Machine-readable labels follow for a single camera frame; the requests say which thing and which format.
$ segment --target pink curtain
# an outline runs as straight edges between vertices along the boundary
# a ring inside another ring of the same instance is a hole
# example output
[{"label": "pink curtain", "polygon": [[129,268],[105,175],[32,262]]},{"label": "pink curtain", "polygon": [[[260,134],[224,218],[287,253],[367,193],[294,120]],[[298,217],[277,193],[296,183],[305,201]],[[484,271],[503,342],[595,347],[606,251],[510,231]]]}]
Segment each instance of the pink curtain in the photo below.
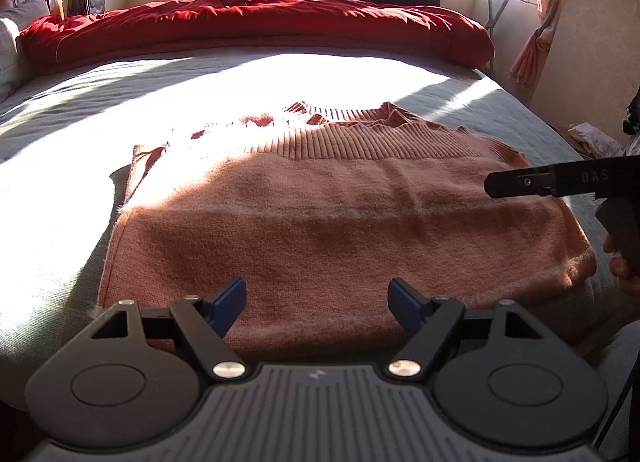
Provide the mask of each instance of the pink curtain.
[{"label": "pink curtain", "polygon": [[509,76],[527,88],[535,84],[542,72],[546,53],[556,32],[561,5],[562,0],[538,0],[538,13],[542,24],[531,35],[509,70]]}]

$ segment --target finger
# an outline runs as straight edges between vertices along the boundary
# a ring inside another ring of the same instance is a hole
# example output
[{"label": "finger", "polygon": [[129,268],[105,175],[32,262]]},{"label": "finger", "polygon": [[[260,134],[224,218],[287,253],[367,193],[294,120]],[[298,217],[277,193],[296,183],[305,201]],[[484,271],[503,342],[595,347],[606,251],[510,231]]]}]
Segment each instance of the finger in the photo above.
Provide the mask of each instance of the finger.
[{"label": "finger", "polygon": [[616,245],[613,242],[613,236],[607,235],[607,237],[604,239],[604,243],[602,244],[602,249],[607,254],[611,254],[612,252],[616,252]]},{"label": "finger", "polygon": [[631,276],[629,264],[624,258],[612,258],[609,262],[609,269],[620,280],[627,280]]},{"label": "finger", "polygon": [[640,300],[640,278],[634,276],[629,280],[620,280],[620,290],[628,298],[638,298]]},{"label": "finger", "polygon": [[640,298],[637,296],[629,296],[625,294],[625,299],[634,307],[640,308]]}]

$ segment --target sunlight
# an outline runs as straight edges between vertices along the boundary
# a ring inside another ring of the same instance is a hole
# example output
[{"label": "sunlight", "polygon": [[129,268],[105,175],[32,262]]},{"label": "sunlight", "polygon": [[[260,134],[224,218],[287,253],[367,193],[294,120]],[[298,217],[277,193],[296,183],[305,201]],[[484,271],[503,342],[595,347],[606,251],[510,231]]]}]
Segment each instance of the sunlight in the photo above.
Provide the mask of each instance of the sunlight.
[{"label": "sunlight", "polygon": [[501,90],[498,83],[488,77],[483,77],[481,80],[469,85],[465,90],[462,90],[462,92],[453,97],[453,99],[448,101],[442,108],[430,114],[429,120],[437,122],[440,118],[452,114],[457,110],[461,110],[469,103],[489,95],[491,92],[494,92],[494,90]]},{"label": "sunlight", "polygon": [[250,86],[241,103],[233,96],[217,95],[211,112],[190,114],[191,121],[210,122],[213,113],[219,121],[220,117],[237,118],[252,110],[260,113],[280,110],[295,102],[326,108],[379,108],[389,100],[409,96],[447,79],[446,73],[389,58],[285,53],[216,72],[214,78],[212,74],[203,74],[147,96],[157,99],[160,95],[167,103],[175,103],[172,96],[178,88],[211,92],[215,84],[216,92],[237,92],[238,85]]},{"label": "sunlight", "polygon": [[[96,67],[86,73],[78,74],[77,70],[73,71],[75,74],[70,79],[64,80],[57,85],[28,97],[24,102],[15,105],[6,112],[0,113],[0,116],[6,119],[6,122],[0,124],[0,137],[2,134],[25,122],[55,112],[59,106],[64,107],[75,99],[85,97],[93,90],[117,83],[123,78],[149,72],[161,67],[168,61],[169,60],[154,60],[148,64],[137,64],[131,67],[123,66],[122,63],[111,63]],[[114,75],[113,70],[116,69],[118,70],[118,74]],[[52,102],[53,95],[60,97],[58,102]]]},{"label": "sunlight", "polygon": [[[72,202],[56,197],[44,202],[46,194],[55,192],[62,179],[43,175],[30,180],[34,182],[23,180],[18,187],[3,176],[3,191],[18,188],[31,193],[19,202],[0,192],[0,206],[11,215],[1,220],[2,233],[11,240],[0,242],[0,257],[9,260],[2,263],[0,334],[8,339],[4,347],[9,345],[14,350],[42,333],[36,321],[41,309],[48,313],[63,311],[78,273],[107,228],[114,196],[113,183],[107,177],[84,182],[82,189],[73,193]],[[71,203],[73,212],[62,207]],[[61,236],[69,235],[72,240],[61,240]],[[61,242],[63,247],[55,246]],[[17,331],[14,344],[12,338]]]}]

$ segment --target white pillow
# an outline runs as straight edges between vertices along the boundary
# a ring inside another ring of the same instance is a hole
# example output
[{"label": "white pillow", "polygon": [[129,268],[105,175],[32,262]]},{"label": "white pillow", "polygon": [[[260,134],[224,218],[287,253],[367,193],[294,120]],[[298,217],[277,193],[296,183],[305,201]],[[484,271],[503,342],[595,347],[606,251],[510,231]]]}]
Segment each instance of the white pillow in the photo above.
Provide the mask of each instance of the white pillow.
[{"label": "white pillow", "polygon": [[47,0],[26,0],[13,9],[0,10],[0,103],[35,76],[18,35],[49,14]]}]

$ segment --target folded clothes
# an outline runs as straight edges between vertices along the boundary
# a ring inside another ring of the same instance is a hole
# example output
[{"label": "folded clothes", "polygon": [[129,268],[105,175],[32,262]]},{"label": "folded clothes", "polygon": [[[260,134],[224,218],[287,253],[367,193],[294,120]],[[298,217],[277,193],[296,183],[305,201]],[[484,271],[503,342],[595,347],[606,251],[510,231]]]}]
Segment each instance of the folded clothes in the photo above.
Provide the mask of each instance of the folded clothes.
[{"label": "folded clothes", "polygon": [[297,103],[138,146],[98,305],[167,306],[241,276],[248,303],[227,340],[251,361],[396,343],[395,276],[471,307],[533,304],[595,260],[561,200],[484,193],[489,172],[526,167],[497,140],[390,103]]}]

